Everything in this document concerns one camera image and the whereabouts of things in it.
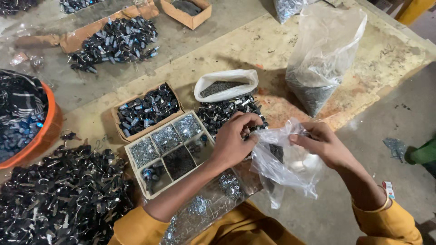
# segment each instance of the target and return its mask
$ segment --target bracelet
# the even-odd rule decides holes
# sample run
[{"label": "bracelet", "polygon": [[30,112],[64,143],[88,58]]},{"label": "bracelet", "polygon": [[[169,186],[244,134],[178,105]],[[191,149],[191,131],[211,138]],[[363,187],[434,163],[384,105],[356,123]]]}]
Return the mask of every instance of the bracelet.
[{"label": "bracelet", "polygon": [[383,192],[384,192],[384,194],[386,195],[386,202],[385,202],[385,204],[383,204],[383,206],[381,206],[380,208],[377,208],[376,210],[365,211],[365,210],[362,210],[362,209],[356,207],[356,205],[354,204],[354,200],[353,200],[353,198],[351,198],[351,202],[352,202],[353,206],[354,206],[355,208],[357,208],[358,210],[363,211],[363,212],[366,212],[366,213],[377,213],[377,212],[380,212],[380,211],[384,210],[384,209],[386,208],[386,206],[389,204],[389,196],[388,196],[388,194],[386,193],[386,189],[385,189],[385,188],[383,188],[381,185],[377,185],[377,186],[380,187],[381,189],[383,189]]}]

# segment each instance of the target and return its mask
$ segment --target table surface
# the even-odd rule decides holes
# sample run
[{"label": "table surface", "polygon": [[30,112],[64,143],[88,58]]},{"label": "table surface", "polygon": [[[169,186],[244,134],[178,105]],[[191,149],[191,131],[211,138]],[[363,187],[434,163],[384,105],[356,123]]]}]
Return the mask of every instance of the table surface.
[{"label": "table surface", "polygon": [[[89,144],[97,150],[112,148],[124,154],[126,143],[115,128],[110,113],[112,106],[158,83],[169,82],[179,95],[184,109],[195,109],[198,105],[193,94],[196,81],[206,73],[232,69],[257,71],[259,91],[254,97],[260,101],[261,111],[270,128],[282,127],[289,118],[296,117],[300,121],[323,121],[334,130],[339,129],[436,56],[435,45],[391,20],[368,2],[344,0],[341,7],[361,8],[368,14],[368,22],[344,82],[315,119],[309,118],[300,109],[300,103],[285,82],[288,58],[298,38],[299,16],[293,16],[280,25],[270,14],[265,14],[159,67],[152,75],[143,75],[65,114],[64,130],[88,138]],[[83,141],[67,143],[71,147],[80,144]],[[246,184],[251,185],[250,190],[256,192],[259,183],[256,182],[256,176],[248,172],[248,168],[249,162],[237,166],[236,171]]]}]

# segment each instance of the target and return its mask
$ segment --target hand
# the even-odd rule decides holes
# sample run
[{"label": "hand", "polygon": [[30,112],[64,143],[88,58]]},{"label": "hand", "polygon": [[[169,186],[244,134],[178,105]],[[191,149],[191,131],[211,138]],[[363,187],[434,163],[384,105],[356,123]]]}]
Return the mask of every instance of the hand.
[{"label": "hand", "polygon": [[206,162],[220,172],[240,163],[253,150],[258,139],[250,136],[249,126],[262,125],[262,119],[254,113],[236,112],[219,130],[214,151]]},{"label": "hand", "polygon": [[317,154],[332,169],[348,167],[357,160],[345,145],[338,139],[330,127],[323,122],[304,122],[301,125],[311,133],[313,139],[293,134],[289,136],[289,141],[304,147],[311,153]]}]

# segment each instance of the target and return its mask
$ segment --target black and white cloth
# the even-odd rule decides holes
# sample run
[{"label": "black and white cloth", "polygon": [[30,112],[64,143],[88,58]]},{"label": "black and white cloth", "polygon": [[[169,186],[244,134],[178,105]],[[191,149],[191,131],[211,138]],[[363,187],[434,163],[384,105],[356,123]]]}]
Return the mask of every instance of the black and white cloth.
[{"label": "black and white cloth", "polygon": [[47,94],[38,78],[0,69],[0,124],[40,114],[47,105]]}]

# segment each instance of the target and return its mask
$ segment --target green cloth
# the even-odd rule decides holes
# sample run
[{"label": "green cloth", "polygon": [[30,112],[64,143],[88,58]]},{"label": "green cloth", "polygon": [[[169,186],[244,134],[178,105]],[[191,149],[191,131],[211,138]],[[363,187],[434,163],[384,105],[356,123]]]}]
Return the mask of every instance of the green cloth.
[{"label": "green cloth", "polygon": [[436,139],[431,139],[416,151],[410,154],[410,159],[417,164],[436,161]]}]

